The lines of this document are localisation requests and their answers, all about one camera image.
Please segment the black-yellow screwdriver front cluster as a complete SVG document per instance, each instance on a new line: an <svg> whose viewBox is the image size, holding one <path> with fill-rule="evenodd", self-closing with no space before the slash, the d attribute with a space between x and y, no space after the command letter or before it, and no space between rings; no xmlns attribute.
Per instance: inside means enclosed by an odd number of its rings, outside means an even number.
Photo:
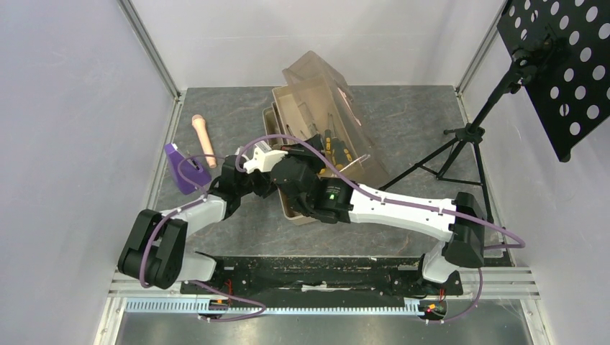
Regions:
<svg viewBox="0 0 610 345"><path fill-rule="evenodd" d="M352 154L349 151L345 141L338 137L331 140L333 164L337 169L342 169L348 166L352 161Z"/></svg>

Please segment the beige translucent tool box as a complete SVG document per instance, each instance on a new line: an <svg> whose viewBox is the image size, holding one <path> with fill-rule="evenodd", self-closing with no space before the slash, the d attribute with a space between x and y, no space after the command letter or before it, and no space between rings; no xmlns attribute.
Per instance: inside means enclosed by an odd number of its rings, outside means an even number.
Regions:
<svg viewBox="0 0 610 345"><path fill-rule="evenodd" d="M307 143L322 149L330 162L319 172L321 177L334 177L338 173L357 184L378 188L390 180L375 141L370 135L364 115L350 92L342 74L313 51L308 51L283 70L286 86L273 89L279 132L285 134L282 144ZM327 114L334 118L334 136L345 141L353 161L337 169L324 147L324 130ZM303 216L289 207L283 198L287 216Z"/></svg>

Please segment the small black-yellow screwdriver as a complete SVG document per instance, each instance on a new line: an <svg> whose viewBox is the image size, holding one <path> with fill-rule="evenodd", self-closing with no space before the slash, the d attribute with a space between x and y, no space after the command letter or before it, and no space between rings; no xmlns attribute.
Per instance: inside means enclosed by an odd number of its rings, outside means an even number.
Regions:
<svg viewBox="0 0 610 345"><path fill-rule="evenodd" d="M327 128L324 130L324 147L325 147L326 155L328 157L331 157L332 153L333 153L333 144L332 143L335 138L334 133L335 133L334 118L331 113L328 113L327 114Z"/></svg>

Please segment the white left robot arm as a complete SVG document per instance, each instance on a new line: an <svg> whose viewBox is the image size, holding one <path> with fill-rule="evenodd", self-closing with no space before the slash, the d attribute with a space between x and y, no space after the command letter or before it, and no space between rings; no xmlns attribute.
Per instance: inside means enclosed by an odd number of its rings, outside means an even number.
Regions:
<svg viewBox="0 0 610 345"><path fill-rule="evenodd" d="M119 256L118 271L139 280L144 288L167 289L175 282L198 280L208 293L221 291L225 273L217 269L212 256L187 252L187 238L228 219L243 196L254 193L266 198L276 190L270 170L256 160L242 163L243 171L237 166L235 156L227 157L206 195L190 203L165 211L140 211Z"/></svg>

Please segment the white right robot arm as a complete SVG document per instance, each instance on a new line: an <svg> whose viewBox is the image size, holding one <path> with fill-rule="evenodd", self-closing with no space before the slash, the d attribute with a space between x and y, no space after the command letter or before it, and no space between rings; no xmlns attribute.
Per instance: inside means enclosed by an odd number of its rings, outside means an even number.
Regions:
<svg viewBox="0 0 610 345"><path fill-rule="evenodd" d="M321 177L330 167L322 149L305 142L271 149L255 149L257 166L286 197L289 207L303 216L326 224L382 224L407 229L437 239L424 255L415 274L416 286L434 293L458 268L481 268L484 264L484 228L470 207L472 196L461 193L454 199L424 199L385 193L357 184L345 177Z"/></svg>

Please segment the purple box with grid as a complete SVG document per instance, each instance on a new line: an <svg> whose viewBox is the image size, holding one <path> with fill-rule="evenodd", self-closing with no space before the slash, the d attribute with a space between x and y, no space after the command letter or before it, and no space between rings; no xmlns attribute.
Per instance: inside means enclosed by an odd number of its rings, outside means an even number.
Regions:
<svg viewBox="0 0 610 345"><path fill-rule="evenodd" d="M210 172L198 159L187 158L174 143L165 144L163 149L170 176L182 194L192 194L199 186L206 186L211 182Z"/></svg>

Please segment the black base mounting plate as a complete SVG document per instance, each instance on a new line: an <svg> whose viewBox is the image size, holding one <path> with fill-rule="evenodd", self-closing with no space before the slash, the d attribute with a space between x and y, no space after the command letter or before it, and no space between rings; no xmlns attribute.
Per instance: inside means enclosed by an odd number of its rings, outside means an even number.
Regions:
<svg viewBox="0 0 610 345"><path fill-rule="evenodd" d="M210 257L151 253L137 255L121 268L151 287L179 283L184 295L206 295L196 281L236 296L234 307L250 300L268 308L399 307L403 300L463 294L457 270L442 283L424 280L422 259L387 257Z"/></svg>

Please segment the black perforated panel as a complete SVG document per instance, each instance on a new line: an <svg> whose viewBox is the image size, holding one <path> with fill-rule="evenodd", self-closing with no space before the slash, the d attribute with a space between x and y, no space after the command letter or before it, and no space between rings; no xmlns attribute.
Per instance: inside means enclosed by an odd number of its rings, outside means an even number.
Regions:
<svg viewBox="0 0 610 345"><path fill-rule="evenodd" d="M609 2L507 1L497 29L537 70L525 90L561 162L609 117Z"/></svg>

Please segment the aluminium frame rail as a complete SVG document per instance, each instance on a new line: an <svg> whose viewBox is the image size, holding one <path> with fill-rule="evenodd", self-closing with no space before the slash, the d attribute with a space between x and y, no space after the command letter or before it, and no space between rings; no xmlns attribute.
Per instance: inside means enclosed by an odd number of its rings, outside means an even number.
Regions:
<svg viewBox="0 0 610 345"><path fill-rule="evenodd" d="M176 82L171 76L169 69L164 63L163 58L155 46L155 43L153 42L153 39L150 36L150 33L148 32L145 23L141 19L135 5L131 0L117 0L117 3L123 11L127 21L132 27L132 30L142 45L146 55L150 59L150 62L159 75L166 90L175 101L178 101L182 96L182 92L179 90Z"/></svg>

